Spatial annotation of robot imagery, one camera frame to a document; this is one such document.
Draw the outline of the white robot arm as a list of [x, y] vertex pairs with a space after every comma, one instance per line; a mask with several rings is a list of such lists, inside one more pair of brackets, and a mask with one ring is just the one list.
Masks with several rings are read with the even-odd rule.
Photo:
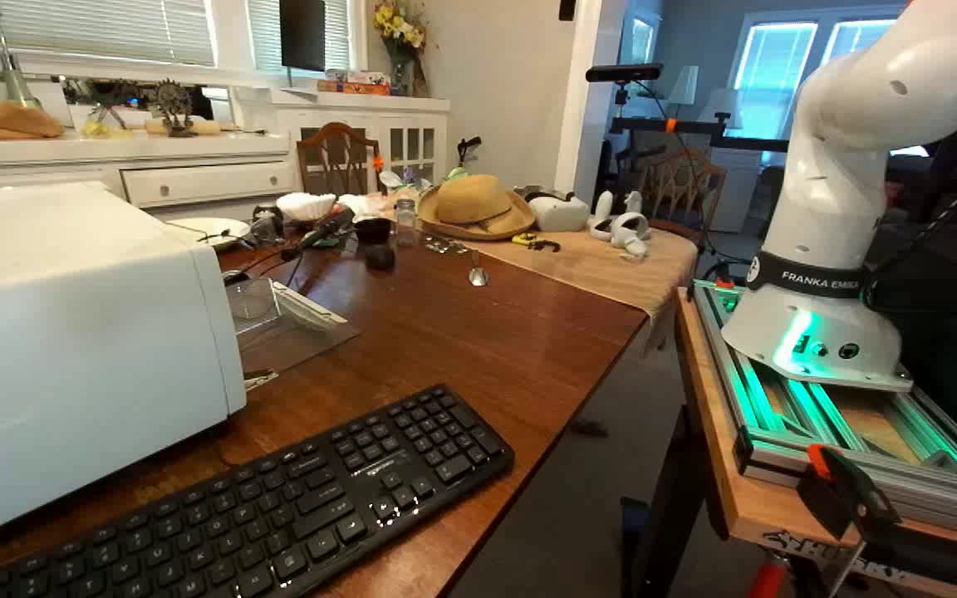
[[888, 153], [957, 129], [957, 0], [911, 0], [798, 98], [785, 183], [720, 340], [785, 380], [907, 393], [901, 333], [864, 302]]

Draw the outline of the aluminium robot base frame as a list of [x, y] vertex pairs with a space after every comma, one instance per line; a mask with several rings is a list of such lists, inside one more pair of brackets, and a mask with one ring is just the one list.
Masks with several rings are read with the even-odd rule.
[[904, 520], [957, 531], [957, 421], [922, 390], [828, 390], [772, 372], [720, 340], [739, 288], [696, 282], [713, 372], [736, 426], [739, 468], [793, 486], [810, 447], [830, 447], [864, 468]]

